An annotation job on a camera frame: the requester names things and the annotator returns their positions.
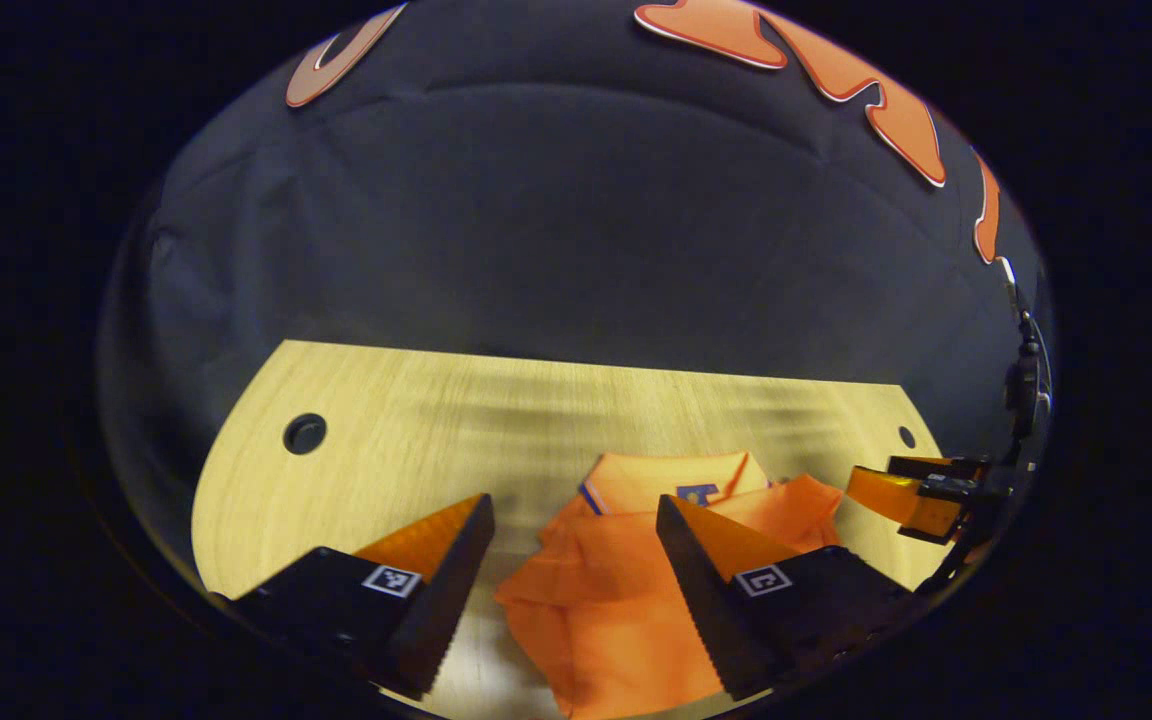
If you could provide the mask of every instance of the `crumpled garment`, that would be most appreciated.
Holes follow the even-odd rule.
[[[833,514],[842,492],[810,475],[768,483],[748,452],[604,455],[540,531],[541,550],[495,593],[509,632],[571,720],[641,715],[722,692],[655,536],[659,497],[676,493],[797,552],[841,544]]]

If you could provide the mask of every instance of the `orange decal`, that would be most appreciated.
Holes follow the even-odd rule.
[[[634,17],[650,31],[713,50],[759,68],[778,70],[788,58],[763,37],[758,8],[740,0],[679,0],[675,6],[643,5]]]
[[[977,218],[975,227],[975,242],[980,259],[993,263],[995,258],[995,242],[998,241],[998,181],[993,179],[990,167],[977,156],[980,164],[980,181],[983,199],[980,200],[980,217]]]
[[[923,177],[943,187],[937,124],[927,105],[872,65],[841,50],[826,38],[787,18],[755,8],[744,0],[680,0],[677,5],[644,5],[635,18],[650,31],[713,50],[759,68],[783,68],[785,54],[765,40],[758,18],[767,20],[794,50],[804,69],[828,99],[846,103],[870,85],[878,85],[879,100],[869,105],[870,126],[887,145],[914,165]]]
[[[287,83],[287,104],[293,108],[300,108],[302,105],[308,105],[317,96],[332,90],[332,86],[344,77],[344,74],[351,70],[358,60],[362,60],[362,56],[367,54],[372,45],[380,40],[380,36],[389,29],[394,18],[406,7],[407,3],[402,3],[397,8],[389,8],[367,20],[364,26],[358,28],[353,40],[343,50],[340,50],[340,53],[329,63],[325,65],[323,59],[328,53],[333,41],[340,40],[340,36],[333,36],[311,47],[305,54],[305,59],[301,60],[301,65],[297,65],[296,71],[291,74],[291,81]]]

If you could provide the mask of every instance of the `orange fabric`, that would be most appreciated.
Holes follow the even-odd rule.
[[[705,497],[713,502],[765,488],[771,482],[749,452],[703,457],[650,457],[605,452],[585,475],[581,492],[540,530],[540,541],[564,521],[599,514],[654,511],[661,495],[673,495],[677,487],[705,484],[718,487],[718,495]]]
[[[576,497],[559,513],[541,532],[541,550],[497,591],[513,637],[550,680],[559,710],[573,720],[646,714],[721,692],[655,536],[659,497],[675,495],[679,484],[700,483],[695,473],[682,475],[682,483],[638,475],[616,475],[620,482],[612,482],[613,475],[604,471],[626,465],[599,467],[590,477],[602,500],[636,511],[596,515],[582,509],[590,507],[584,497]],[[744,467],[756,464],[749,457]],[[771,488],[765,479],[761,488],[749,488],[749,478],[738,478],[732,465],[726,487],[714,483],[723,492],[708,497],[711,510],[791,551],[840,543],[833,528],[842,497],[836,488],[808,475]],[[617,492],[622,484],[626,492]],[[652,503],[643,507],[649,488]]]

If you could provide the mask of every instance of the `orange cloth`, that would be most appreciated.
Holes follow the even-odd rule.
[[[737,455],[745,461],[728,464],[732,473],[713,483],[719,492],[707,495],[711,510],[798,552],[840,544],[833,528],[840,491],[809,475],[770,488],[753,457]],[[604,456],[599,467],[650,471],[605,473],[594,467],[586,483],[594,480],[596,495],[582,484],[582,495],[541,530],[540,552],[495,594],[513,637],[573,720],[641,715],[722,691],[655,536],[659,497],[707,483],[703,473],[655,473],[658,467],[643,462],[652,458],[622,458],[611,456],[604,467]],[[659,460],[685,465],[684,458]],[[727,467],[714,457],[697,460],[708,470]],[[590,503],[593,497],[599,509]],[[598,514],[611,509],[616,514]]]

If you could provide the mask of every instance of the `black fabric backdrop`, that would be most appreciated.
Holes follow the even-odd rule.
[[[320,99],[285,106],[293,56],[173,160],[99,378],[119,479],[181,564],[202,461],[283,338],[896,382],[947,454],[1006,447],[1020,334],[973,250],[968,142],[937,118],[937,190],[870,128],[878,88],[829,101],[637,5],[420,0]],[[996,245],[1033,300],[1006,195]]]
[[[134,553],[146,538],[115,544],[92,511],[119,499],[92,348],[118,238],[180,147],[263,73],[374,9],[0,6],[0,712],[369,715],[197,632],[172,609],[196,609],[187,588],[164,598],[137,577],[182,589]],[[914,10],[785,13],[968,129],[1025,210],[1052,270],[1061,422],[987,573],[918,637],[795,707],[1152,717],[1152,6]],[[105,518],[134,528],[127,507]]]

